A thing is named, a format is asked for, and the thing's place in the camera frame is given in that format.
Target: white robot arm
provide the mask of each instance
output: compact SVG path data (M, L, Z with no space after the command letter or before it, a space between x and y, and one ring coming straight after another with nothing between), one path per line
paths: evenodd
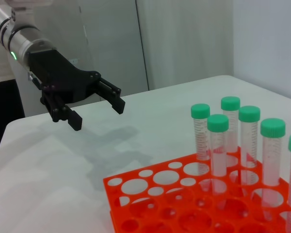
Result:
M33 8L48 6L53 0L6 0L0 5L0 43L33 76L32 82L41 90L41 102L54 122L68 120L74 130L80 130L82 118L66 104L98 94L119 114L125 102L121 89L104 80L97 71L74 67L43 36L36 27Z

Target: robotic arm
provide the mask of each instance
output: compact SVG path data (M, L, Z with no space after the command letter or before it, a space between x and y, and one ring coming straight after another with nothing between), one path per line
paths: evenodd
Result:
M104 80L96 71L74 67L43 36L34 23L33 7L51 5L53 0L6 0L0 5L0 43L30 73L32 82L41 90L44 104L54 122L68 120L76 131L82 118L66 104L98 94L119 114L125 102L121 89Z

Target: white table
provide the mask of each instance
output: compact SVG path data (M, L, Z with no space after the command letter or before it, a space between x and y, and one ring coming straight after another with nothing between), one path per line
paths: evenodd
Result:
M118 115L107 102L75 108L83 129L48 114L12 122L0 146L0 233L112 233L102 179L194 153L190 107L238 96L262 119L287 123L281 176L289 178L291 99L230 76L124 97ZM261 137L259 137L261 159Z

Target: table surface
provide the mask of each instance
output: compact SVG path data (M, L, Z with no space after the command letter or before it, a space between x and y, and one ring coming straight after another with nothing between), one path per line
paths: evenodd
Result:
M281 177L289 178L291 99L230 76L218 76L123 99L124 114L107 102L76 107L83 129L52 123L48 114L17 120L0 146L0 233L113 233L102 179L195 151L190 107L238 96L261 118L287 123ZM261 159L259 135L259 159Z

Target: green indicator light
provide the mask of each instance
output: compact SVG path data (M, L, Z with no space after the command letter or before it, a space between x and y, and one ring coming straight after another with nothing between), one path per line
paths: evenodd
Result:
M15 60L17 60L16 55L14 52L11 52L11 55L14 57Z

